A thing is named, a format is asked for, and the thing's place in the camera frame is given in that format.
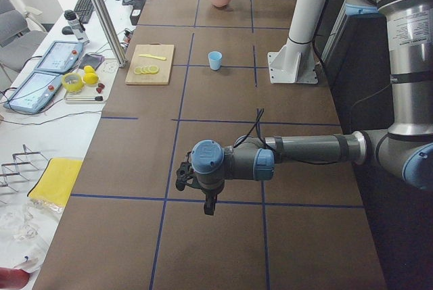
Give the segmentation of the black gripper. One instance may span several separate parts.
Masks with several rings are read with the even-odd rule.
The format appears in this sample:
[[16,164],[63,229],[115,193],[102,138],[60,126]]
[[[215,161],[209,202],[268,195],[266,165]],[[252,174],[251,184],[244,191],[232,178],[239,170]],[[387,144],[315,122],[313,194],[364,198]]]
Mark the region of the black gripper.
[[222,192],[225,186],[225,180],[223,178],[198,178],[198,184],[205,196],[204,213],[205,215],[213,216],[217,195]]

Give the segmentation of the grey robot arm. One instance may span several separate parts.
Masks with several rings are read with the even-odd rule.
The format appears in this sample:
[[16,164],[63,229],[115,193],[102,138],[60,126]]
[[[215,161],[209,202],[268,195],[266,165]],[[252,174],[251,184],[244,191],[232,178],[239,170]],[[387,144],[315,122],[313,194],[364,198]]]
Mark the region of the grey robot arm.
[[372,163],[418,189],[432,189],[432,0],[346,0],[348,16],[382,14],[390,53],[394,122],[349,135],[251,137],[198,142],[177,170],[176,188],[198,189],[214,214],[225,181],[270,180],[277,163]]

